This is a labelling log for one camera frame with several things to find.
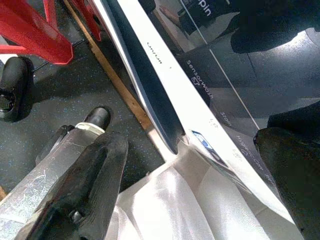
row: dark object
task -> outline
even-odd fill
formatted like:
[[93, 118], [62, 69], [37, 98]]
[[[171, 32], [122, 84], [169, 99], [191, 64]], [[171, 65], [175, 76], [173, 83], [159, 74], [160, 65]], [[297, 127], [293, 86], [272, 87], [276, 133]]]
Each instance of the dark object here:
[[15, 239], [104, 239], [127, 154], [128, 142], [120, 134], [100, 135], [52, 186]]
[[30, 74], [28, 63], [21, 57], [11, 57], [4, 65], [0, 80], [1, 120], [12, 122], [17, 119]]
[[89, 113], [84, 121], [106, 130], [111, 121], [111, 110], [107, 107], [98, 106]]
[[267, 127], [287, 129], [319, 143], [320, 101], [306, 107], [271, 115]]
[[254, 143], [304, 239], [320, 239], [320, 145], [278, 127]]
[[154, 0], [139, 0], [139, 3], [146, 14], [151, 13], [156, 8]]

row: wooden strip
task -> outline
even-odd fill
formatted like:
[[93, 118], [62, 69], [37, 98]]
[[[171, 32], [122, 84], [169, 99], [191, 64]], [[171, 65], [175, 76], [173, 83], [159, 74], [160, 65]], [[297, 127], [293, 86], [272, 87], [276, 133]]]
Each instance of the wooden strip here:
[[5, 190], [0, 186], [0, 201], [7, 196]]
[[135, 115], [138, 122], [141, 124], [142, 128], [144, 130], [148, 129], [152, 126], [152, 123], [150, 119], [148, 118], [146, 112], [142, 109], [142, 107], [139, 105], [137, 100], [132, 96], [132, 94], [129, 92], [129, 90], [126, 88], [126, 86], [123, 84], [119, 76], [117, 75], [116, 71], [112, 68], [98, 45], [95, 43], [93, 38], [91, 37], [90, 33], [87, 31], [84, 24], [81, 22], [80, 18], [70, 5], [70, 3], [67, 0], [63, 0], [66, 7], [69, 9], [71, 15], [75, 19], [76, 23], [79, 25], [81, 30], [83, 31], [86, 39], [88, 40], [91, 51], [95, 55], [98, 62], [101, 64], [102, 68], [104, 69], [105, 73], [110, 78], [113, 86], [117, 90], [117, 92], [121, 95], [122, 99], [126, 103], [126, 105], [129, 107], [129, 109], [132, 111], [132, 113]]

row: red metal frame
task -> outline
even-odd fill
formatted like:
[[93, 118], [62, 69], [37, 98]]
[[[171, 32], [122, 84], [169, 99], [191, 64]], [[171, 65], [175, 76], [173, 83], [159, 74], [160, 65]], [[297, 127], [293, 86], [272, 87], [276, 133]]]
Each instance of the red metal frame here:
[[54, 64], [73, 58], [71, 43], [57, 28], [54, 0], [44, 0], [48, 22], [25, 0], [0, 1], [0, 34], [19, 46], [0, 45], [0, 54], [35, 54]]

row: speckled floor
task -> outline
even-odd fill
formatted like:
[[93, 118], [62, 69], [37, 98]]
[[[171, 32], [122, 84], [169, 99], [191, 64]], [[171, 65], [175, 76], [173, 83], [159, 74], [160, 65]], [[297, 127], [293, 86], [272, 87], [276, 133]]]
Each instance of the speckled floor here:
[[24, 100], [22, 119], [0, 122], [0, 185], [11, 191], [35, 166], [37, 154], [60, 126], [75, 125], [94, 107], [108, 105], [114, 112], [110, 128], [129, 141], [121, 183], [121, 189], [126, 189], [164, 162], [96, 61], [74, 20], [60, 5], [57, 15], [61, 31], [75, 45], [74, 60], [58, 66], [29, 56], [36, 71]]

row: black rubber cap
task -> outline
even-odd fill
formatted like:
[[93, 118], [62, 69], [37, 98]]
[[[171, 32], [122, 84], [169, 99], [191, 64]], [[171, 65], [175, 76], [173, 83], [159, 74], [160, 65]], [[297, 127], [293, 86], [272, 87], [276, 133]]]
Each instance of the black rubber cap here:
[[111, 122], [111, 110], [106, 106], [95, 107], [88, 116], [86, 116], [84, 121], [106, 130]]

